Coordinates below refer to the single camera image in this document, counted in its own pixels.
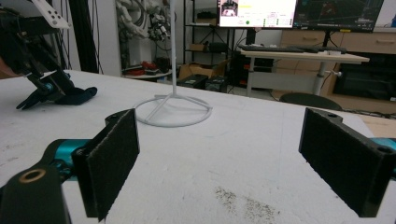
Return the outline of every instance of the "monitor screen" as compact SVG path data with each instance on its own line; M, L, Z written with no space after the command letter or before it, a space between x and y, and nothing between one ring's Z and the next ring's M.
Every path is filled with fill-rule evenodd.
M218 0L218 26L292 28L297 0Z
M384 0L298 0L293 27L372 32Z

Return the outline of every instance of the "office chair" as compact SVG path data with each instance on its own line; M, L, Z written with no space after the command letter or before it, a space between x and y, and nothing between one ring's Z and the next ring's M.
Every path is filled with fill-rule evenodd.
M279 101L283 103L313 106L313 107L330 109L330 110L338 110L338 111L343 110L343 108L336 102L327 99L325 97L310 93L302 93L302 92L286 93L279 98Z

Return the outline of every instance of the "white tabletop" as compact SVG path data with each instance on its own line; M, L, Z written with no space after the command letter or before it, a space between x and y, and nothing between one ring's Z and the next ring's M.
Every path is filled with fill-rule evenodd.
M257 58L271 58L271 59L290 59L290 60L304 60L317 61L329 63L363 63L369 62L370 59L353 54L339 54L329 55L325 53L292 53L292 52L271 52L271 51L244 51L241 54L247 57Z
M95 86L98 94L84 105L41 104L20 111L15 106L35 87L22 77L0 80L0 186L37 162L52 141L93 138L106 116L172 91L122 77L71 75L76 86ZM138 123L141 152L106 224L395 222L394 181L377 218L362 219L305 161L298 152L303 106L187 88L177 92L207 101L212 115L183 128ZM360 118L342 117L372 136ZM73 223L97 223L85 217L78 184L63 187Z

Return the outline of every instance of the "shelving unit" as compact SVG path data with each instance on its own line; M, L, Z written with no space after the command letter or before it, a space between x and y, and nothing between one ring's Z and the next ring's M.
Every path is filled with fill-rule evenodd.
M192 4L191 16L187 15L188 12L186 12L187 8L189 8L187 7L188 3ZM219 63L221 59L229 59L233 52L234 29L219 28L214 25L195 24L195 0L184 0L183 4L185 9L183 13L183 63L199 63L199 58L207 58L207 55L210 55L211 64ZM206 41L208 41L209 43L225 43L228 46L228 50L226 50L225 52L211 52L209 50L190 50L190 44L203 44Z

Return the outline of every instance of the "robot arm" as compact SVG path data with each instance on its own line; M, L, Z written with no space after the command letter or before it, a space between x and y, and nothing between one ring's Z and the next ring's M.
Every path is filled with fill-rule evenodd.
M50 51L42 35L55 34L43 17L23 18L15 11L0 11L0 56L15 74L22 74L36 87L25 101L17 106L27 109L38 102L79 105L91 99L96 88L78 89Z
M87 217L101 221L138 154L134 109L108 116L93 139L55 140L38 163L0 188L0 223L71 223L61 184L74 176Z
M142 21L143 23L146 23L146 19L145 19L146 12L142 6L139 6L136 1L117 0L116 9L119 13L119 23L122 24L122 26L124 26L125 29L128 31L127 34L129 37L133 37L133 36L139 36L140 38L149 37L147 31L145 31L145 29L142 28L141 24L139 24L140 22L137 22L137 21ZM141 14L140 18L137 21L134 21L130 15L129 10L131 11L140 10L140 14Z

